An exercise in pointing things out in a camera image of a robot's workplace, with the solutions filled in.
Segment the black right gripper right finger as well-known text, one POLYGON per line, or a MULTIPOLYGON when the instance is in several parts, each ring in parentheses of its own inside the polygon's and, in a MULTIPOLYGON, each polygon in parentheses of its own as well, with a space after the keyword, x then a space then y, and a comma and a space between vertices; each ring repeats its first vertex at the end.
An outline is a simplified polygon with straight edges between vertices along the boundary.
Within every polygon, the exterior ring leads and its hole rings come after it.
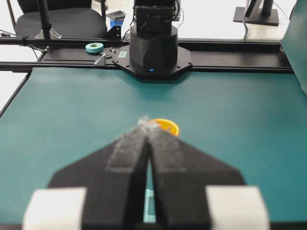
POLYGON ((241 172, 148 122, 157 221, 168 230, 268 230, 258 187, 241 172))

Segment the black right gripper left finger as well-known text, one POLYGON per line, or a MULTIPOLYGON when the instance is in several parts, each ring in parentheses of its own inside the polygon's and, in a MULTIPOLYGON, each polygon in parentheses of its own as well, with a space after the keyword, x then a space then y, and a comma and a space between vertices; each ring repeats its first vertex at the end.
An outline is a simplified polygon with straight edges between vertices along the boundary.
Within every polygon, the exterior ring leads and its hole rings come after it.
POLYGON ((149 128, 142 119, 112 143, 56 171, 34 191, 25 230, 130 230, 143 219, 149 128))

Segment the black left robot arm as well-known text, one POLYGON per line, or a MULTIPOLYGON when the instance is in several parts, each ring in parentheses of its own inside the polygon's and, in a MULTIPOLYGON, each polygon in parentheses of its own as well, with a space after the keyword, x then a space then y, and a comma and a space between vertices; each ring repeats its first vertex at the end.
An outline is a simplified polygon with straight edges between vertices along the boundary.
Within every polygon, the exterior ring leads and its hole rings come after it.
MULTIPOLYGON (((160 76, 177 63, 172 0, 137 0, 127 61, 137 71, 160 76)), ((24 230, 125 230, 143 219, 153 123, 138 125, 105 147, 75 161, 35 190, 24 230)))

